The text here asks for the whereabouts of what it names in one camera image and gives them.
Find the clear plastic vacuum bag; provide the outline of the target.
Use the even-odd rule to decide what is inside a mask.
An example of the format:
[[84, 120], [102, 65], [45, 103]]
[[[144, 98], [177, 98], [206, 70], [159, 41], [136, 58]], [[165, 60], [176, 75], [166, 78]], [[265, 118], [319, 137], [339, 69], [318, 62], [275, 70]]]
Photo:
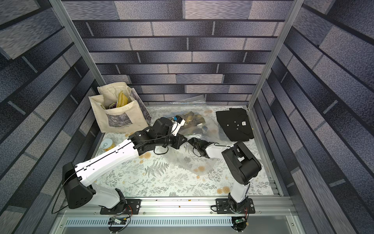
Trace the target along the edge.
[[178, 150], [170, 147], [164, 155], [166, 161], [198, 176], [213, 169], [217, 161], [223, 159], [223, 149], [232, 144], [216, 118], [216, 112], [221, 110], [225, 108], [209, 106], [202, 101], [181, 101], [171, 102], [165, 111], [158, 113], [169, 119], [177, 115], [186, 121], [178, 133], [187, 141]]

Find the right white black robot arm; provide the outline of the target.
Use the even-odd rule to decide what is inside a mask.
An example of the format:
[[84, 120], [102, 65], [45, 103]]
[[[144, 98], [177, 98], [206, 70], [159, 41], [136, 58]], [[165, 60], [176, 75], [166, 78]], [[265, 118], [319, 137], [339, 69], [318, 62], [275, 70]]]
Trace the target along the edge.
[[219, 209], [230, 208], [233, 213], [237, 214], [241, 211], [246, 214], [255, 213], [254, 204], [248, 198], [247, 192], [250, 181], [258, 175], [262, 166], [247, 146], [241, 141], [233, 145], [222, 145], [195, 137], [189, 139], [188, 143], [193, 151], [198, 152], [198, 157], [224, 160], [235, 179], [233, 188], [228, 194], [227, 205], [219, 206]]

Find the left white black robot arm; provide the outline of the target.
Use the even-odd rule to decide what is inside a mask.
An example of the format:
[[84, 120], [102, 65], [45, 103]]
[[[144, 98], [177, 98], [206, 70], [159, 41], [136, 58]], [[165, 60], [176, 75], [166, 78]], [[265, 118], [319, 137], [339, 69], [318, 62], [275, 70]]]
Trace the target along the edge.
[[94, 159], [77, 165], [71, 162], [65, 164], [62, 180], [69, 209], [93, 204], [111, 210], [124, 210], [127, 202], [122, 192], [98, 186], [95, 181], [118, 165], [153, 151], [157, 146], [179, 149], [187, 141], [178, 133], [184, 124], [185, 120], [180, 116], [175, 116], [173, 120], [159, 118], [152, 127], [133, 133], [118, 146]]

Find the black tray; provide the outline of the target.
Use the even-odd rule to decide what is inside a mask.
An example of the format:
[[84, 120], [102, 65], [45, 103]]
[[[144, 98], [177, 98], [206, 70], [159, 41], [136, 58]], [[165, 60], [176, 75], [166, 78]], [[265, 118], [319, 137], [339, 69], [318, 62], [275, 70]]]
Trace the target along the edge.
[[254, 138], [249, 117], [245, 109], [229, 108], [216, 112], [217, 122], [230, 141], [249, 141]]

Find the yellow black plaid shirt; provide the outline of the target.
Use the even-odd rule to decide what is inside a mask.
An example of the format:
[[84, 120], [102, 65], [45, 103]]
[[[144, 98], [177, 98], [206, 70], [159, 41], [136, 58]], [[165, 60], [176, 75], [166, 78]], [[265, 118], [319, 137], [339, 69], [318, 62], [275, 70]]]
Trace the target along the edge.
[[196, 134], [205, 134], [208, 131], [204, 117], [195, 112], [188, 112], [179, 115], [185, 120], [185, 124], [179, 129], [178, 133], [189, 136]]

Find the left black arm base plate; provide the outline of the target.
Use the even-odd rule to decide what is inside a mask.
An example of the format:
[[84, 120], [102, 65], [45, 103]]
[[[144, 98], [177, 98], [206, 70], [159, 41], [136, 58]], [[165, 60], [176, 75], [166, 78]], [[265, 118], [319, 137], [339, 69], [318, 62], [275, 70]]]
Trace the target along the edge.
[[137, 215], [139, 214], [141, 199], [126, 199], [121, 201], [113, 208], [101, 207], [101, 215]]

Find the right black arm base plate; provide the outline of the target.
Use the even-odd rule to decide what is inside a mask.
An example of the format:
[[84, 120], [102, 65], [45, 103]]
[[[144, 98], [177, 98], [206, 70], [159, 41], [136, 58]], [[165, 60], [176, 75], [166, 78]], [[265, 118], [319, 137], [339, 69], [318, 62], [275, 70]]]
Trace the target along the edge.
[[254, 214], [256, 212], [253, 200], [250, 198], [240, 203], [234, 199], [216, 199], [215, 202], [217, 214]]

